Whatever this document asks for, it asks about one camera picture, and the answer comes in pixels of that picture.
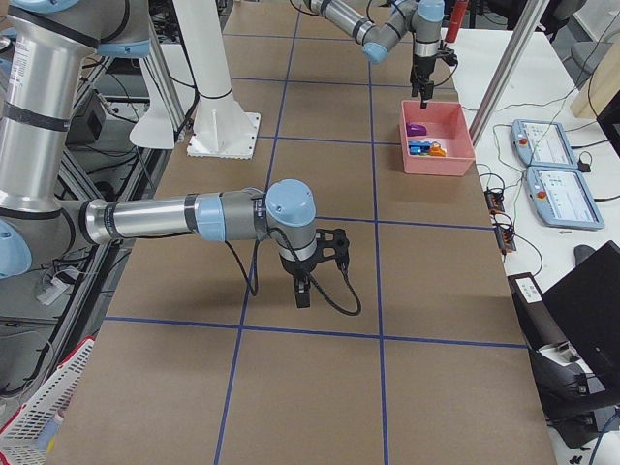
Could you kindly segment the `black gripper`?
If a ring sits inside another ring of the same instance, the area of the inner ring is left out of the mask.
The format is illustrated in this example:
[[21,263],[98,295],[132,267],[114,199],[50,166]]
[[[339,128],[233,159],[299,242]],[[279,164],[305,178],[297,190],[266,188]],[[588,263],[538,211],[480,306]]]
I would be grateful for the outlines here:
[[435,71],[437,60],[444,61],[449,67],[458,66],[455,51],[447,47],[444,41],[432,43],[414,41],[410,83],[412,96],[420,97],[422,109],[426,109],[433,98],[435,82],[431,79],[431,75]]
[[342,273],[350,264],[350,241],[344,229],[316,229],[315,238],[306,246],[294,248],[286,234],[279,231],[279,255],[283,268],[294,278],[297,308],[310,307],[310,280],[307,273],[320,263],[334,261]]

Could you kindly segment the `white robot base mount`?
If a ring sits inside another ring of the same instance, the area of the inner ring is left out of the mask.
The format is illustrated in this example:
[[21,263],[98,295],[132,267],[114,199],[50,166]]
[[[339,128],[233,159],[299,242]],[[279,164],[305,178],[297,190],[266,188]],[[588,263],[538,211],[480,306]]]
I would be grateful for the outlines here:
[[131,143],[172,149],[190,129],[189,155],[250,159],[261,116],[244,111],[233,95],[216,3],[172,4],[182,43],[161,45],[150,32],[150,54],[139,61],[149,106]]

